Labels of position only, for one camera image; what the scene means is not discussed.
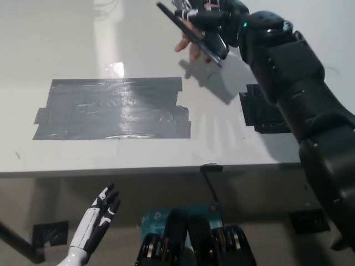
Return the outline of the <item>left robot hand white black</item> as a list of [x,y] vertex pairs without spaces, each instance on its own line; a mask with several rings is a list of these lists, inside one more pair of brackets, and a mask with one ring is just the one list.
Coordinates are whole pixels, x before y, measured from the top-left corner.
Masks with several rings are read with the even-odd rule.
[[85,211],[70,243],[71,247],[80,248],[88,254],[96,250],[120,206],[119,192],[113,189],[113,183],[108,185]]

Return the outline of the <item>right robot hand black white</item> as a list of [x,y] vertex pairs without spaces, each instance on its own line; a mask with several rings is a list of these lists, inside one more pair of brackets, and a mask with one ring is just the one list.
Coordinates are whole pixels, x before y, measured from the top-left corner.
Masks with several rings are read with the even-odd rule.
[[219,59],[226,59],[230,47],[238,47],[242,17],[249,9],[241,1],[182,1],[174,15],[190,23],[203,35],[205,45]]

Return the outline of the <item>person's bare hand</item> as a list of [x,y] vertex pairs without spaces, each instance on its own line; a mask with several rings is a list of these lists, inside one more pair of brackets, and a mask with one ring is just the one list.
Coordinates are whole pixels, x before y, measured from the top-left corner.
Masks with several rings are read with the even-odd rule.
[[202,52],[200,48],[196,44],[192,43],[185,34],[182,35],[182,38],[176,45],[174,51],[177,53],[181,52],[182,50],[186,49],[188,46],[190,46],[190,55],[189,55],[190,61],[197,60],[202,56]]

